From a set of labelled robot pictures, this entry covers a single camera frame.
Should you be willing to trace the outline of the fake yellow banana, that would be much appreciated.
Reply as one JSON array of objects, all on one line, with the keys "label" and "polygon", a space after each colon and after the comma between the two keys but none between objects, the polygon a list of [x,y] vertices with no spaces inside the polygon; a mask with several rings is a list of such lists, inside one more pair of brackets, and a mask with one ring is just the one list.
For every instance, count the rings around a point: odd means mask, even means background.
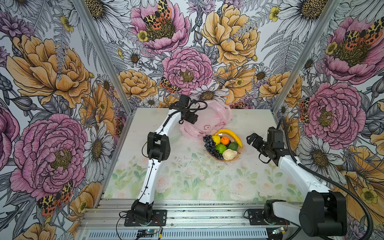
[{"label": "fake yellow banana", "polygon": [[243,147],[243,143],[241,141],[241,139],[238,137],[238,135],[236,135],[233,131],[229,130],[229,129],[220,129],[218,130],[216,133],[215,133],[215,136],[218,136],[218,135],[228,135],[230,136],[232,139],[235,140],[235,142],[239,145],[240,148]]}]

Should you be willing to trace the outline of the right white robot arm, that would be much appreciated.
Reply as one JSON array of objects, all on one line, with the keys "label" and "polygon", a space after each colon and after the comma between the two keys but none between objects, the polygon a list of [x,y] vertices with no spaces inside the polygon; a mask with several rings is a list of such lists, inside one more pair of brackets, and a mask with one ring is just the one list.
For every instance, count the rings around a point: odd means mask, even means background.
[{"label": "right white robot arm", "polygon": [[267,140],[256,133],[247,137],[247,143],[272,160],[288,175],[304,196],[303,204],[295,206],[283,200],[268,200],[263,217],[269,223],[283,220],[299,226],[309,237],[342,237],[347,233],[346,198],[331,191],[326,181],[303,168],[301,160],[285,146],[284,134],[274,127],[268,129]]}]

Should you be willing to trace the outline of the fake dark grape bunch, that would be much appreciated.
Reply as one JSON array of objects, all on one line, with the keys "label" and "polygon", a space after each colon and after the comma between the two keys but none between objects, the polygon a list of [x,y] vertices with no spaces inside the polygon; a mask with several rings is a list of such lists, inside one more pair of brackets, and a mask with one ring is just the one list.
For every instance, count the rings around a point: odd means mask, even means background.
[{"label": "fake dark grape bunch", "polygon": [[222,154],[216,152],[216,145],[212,140],[211,135],[205,135],[203,137],[203,142],[205,143],[206,151],[216,160],[223,160]]}]

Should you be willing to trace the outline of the pink printed plastic bag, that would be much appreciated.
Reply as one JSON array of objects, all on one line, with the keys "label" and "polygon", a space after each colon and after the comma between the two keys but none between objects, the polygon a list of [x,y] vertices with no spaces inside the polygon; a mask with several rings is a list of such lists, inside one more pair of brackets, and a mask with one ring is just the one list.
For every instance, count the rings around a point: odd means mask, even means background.
[{"label": "pink printed plastic bag", "polygon": [[206,101],[207,108],[197,111],[198,120],[194,123],[185,122],[180,126],[184,137],[191,140],[201,140],[205,135],[224,129],[232,120],[232,110],[228,105],[219,101]]}]

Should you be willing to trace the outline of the fake orange tangerine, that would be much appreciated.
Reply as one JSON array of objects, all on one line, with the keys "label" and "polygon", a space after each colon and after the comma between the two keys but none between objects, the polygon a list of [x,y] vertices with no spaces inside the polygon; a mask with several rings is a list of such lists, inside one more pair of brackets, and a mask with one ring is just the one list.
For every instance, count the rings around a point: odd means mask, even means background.
[{"label": "fake orange tangerine", "polygon": [[231,143],[231,140],[228,137],[221,137],[221,144],[228,146]]}]

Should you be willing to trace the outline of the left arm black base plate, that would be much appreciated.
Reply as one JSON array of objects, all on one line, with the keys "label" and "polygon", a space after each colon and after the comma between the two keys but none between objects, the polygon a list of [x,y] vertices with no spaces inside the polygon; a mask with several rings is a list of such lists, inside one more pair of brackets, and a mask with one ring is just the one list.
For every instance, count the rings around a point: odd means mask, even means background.
[{"label": "left arm black base plate", "polygon": [[152,210],[144,217],[129,210],[125,217],[125,227],[164,227],[167,222],[167,210]]}]

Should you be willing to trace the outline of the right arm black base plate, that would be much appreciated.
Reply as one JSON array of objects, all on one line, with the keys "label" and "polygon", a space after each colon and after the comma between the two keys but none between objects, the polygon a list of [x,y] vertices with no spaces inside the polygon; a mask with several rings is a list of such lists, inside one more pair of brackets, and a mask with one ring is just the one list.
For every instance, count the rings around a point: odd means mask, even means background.
[{"label": "right arm black base plate", "polygon": [[277,218],[275,220],[267,220],[264,217],[264,210],[262,209],[247,209],[243,213],[243,217],[249,221],[251,226],[288,226],[290,223],[289,221],[281,218]]}]

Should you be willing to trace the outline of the fake green lime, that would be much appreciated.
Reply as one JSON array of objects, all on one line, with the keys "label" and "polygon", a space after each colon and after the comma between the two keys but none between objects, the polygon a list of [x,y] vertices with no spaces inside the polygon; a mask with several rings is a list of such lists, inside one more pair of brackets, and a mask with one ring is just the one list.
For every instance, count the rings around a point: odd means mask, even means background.
[{"label": "fake green lime", "polygon": [[222,154],[227,149],[226,145],[218,144],[216,145],[216,152]]}]

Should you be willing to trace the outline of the fake pale yellow pear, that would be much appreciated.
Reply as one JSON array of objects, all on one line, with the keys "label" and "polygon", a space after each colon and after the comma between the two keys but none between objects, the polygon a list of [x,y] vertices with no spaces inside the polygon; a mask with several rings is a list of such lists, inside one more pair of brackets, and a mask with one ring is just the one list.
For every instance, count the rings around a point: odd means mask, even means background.
[{"label": "fake pale yellow pear", "polygon": [[222,153],[223,159],[225,161],[231,161],[231,160],[235,159],[237,157],[237,155],[238,155],[237,151],[233,151],[233,150],[230,150],[230,149],[226,149]]}]

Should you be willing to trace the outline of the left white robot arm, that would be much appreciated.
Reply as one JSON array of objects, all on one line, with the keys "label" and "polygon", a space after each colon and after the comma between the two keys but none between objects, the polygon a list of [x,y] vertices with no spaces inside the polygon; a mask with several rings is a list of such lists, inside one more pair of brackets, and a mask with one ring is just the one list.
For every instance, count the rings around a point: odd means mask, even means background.
[{"label": "left white robot arm", "polygon": [[149,159],[146,177],[138,198],[131,206],[126,219],[134,223],[148,224],[153,218],[153,205],[155,200],[155,189],[162,163],[166,161],[171,153],[169,140],[170,131],[176,124],[188,122],[194,124],[198,120],[197,111],[206,109],[205,101],[191,100],[190,97],[182,95],[178,101],[171,104],[168,115],[160,127],[150,132],[144,147],[147,153],[143,156]]}]

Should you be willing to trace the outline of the fake yellow lemon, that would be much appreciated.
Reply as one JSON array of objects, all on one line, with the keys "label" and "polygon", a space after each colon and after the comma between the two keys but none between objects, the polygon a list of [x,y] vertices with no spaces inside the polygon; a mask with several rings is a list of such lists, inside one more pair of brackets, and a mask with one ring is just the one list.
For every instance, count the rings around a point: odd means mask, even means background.
[{"label": "fake yellow lemon", "polygon": [[214,141],[216,146],[221,144],[221,137],[220,136],[213,135],[212,140]]}]

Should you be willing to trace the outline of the fake dark avocado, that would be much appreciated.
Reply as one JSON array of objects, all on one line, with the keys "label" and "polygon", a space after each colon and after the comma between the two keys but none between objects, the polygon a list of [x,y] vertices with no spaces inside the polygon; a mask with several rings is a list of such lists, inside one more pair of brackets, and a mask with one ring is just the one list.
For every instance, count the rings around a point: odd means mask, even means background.
[{"label": "fake dark avocado", "polygon": [[233,151],[238,151],[239,145],[236,142],[232,142],[228,145],[228,149]]}]

